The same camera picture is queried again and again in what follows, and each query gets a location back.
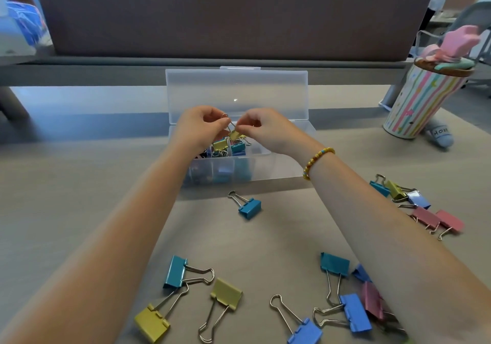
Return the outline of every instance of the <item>beaded bracelet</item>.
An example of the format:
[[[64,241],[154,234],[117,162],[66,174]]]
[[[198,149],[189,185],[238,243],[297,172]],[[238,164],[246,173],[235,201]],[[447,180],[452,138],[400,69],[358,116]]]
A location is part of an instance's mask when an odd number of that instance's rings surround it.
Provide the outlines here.
[[[309,160],[309,162],[307,163],[307,166],[304,168],[304,178],[306,180],[309,180],[310,181],[310,177],[308,176],[308,173],[310,171],[310,168],[313,166],[313,164],[319,160],[319,158],[324,155],[325,153],[327,152],[331,152],[333,154],[335,154],[335,150],[332,148],[332,147],[326,147],[325,149],[322,149],[321,151],[319,151],[317,154],[314,155],[314,157],[312,159]]]

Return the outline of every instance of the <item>gray tabletop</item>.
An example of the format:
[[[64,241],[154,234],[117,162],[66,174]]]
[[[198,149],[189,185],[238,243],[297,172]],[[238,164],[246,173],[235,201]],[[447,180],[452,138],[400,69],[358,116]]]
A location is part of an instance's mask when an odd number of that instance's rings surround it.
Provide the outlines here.
[[[422,138],[403,141],[380,127],[323,130],[318,138],[366,180],[383,173],[401,185],[417,187],[433,211],[445,209],[461,218],[464,233],[446,236],[441,247],[448,247],[491,286],[491,136],[448,112],[442,114],[456,139],[446,153]],[[156,137],[31,143],[0,152],[0,328],[111,211],[165,142]],[[251,221],[239,216],[236,204],[226,198],[232,189],[261,200],[261,213]],[[236,312],[227,313],[220,323],[215,343],[285,343],[289,332],[269,308],[269,299],[281,294],[301,318],[311,317],[314,306],[326,308],[321,252],[349,259],[350,271],[358,263],[310,183],[301,178],[182,190],[118,342],[144,342],[132,317],[162,298],[170,259],[177,254],[191,266],[213,267],[218,277],[243,291]],[[350,277],[341,290],[359,292],[360,287]],[[198,342],[197,330],[211,308],[211,290],[204,284],[191,286],[169,317],[171,329],[163,342]],[[219,314],[215,309],[212,321]],[[343,314],[333,317],[342,319]],[[405,339],[384,335],[376,327],[359,336],[334,326],[323,333],[325,343]]]

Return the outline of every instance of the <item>clear plastic box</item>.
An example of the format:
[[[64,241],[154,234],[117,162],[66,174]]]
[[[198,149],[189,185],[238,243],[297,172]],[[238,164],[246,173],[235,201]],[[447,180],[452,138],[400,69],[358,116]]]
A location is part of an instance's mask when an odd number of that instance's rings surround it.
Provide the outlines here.
[[[169,135],[184,110],[196,105],[212,105],[228,114],[235,123],[247,110],[274,108],[301,130],[315,135],[308,120],[307,71],[245,69],[181,70],[167,69]],[[195,159],[185,179],[187,185],[244,182],[302,175],[291,158],[272,154],[255,140],[246,146],[244,156]]]

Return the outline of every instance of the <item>forearm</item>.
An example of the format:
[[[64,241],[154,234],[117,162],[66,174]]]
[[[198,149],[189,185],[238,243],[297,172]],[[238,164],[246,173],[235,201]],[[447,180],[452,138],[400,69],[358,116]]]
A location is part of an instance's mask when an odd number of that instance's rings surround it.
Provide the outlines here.
[[[305,166],[323,147],[306,139],[292,156]],[[491,340],[490,291],[441,243],[336,155],[323,156],[309,176],[353,252],[415,342]]]
[[[4,330],[4,343],[112,343],[192,157],[169,147]]]

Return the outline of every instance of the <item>plastic box lid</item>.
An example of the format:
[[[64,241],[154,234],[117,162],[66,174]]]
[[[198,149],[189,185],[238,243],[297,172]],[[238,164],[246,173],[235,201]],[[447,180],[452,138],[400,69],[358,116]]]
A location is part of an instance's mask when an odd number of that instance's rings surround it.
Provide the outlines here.
[[[307,71],[167,69],[165,78],[170,124],[196,105],[217,107],[232,121],[261,107],[291,121],[308,120]]]

